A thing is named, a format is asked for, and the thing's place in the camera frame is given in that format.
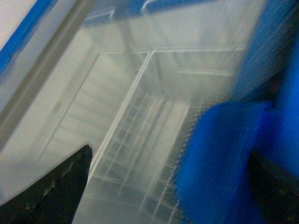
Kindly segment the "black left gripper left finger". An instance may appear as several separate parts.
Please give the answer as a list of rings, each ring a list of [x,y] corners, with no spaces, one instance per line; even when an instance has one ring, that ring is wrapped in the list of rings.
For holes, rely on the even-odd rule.
[[[0,207],[2,224],[71,224],[87,185],[93,158],[83,146]]]

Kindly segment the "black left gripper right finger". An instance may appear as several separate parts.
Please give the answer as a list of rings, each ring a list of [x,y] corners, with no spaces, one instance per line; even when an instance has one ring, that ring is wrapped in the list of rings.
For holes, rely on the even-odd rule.
[[[299,222],[299,180],[275,163],[251,152],[247,165],[252,197],[267,224]]]

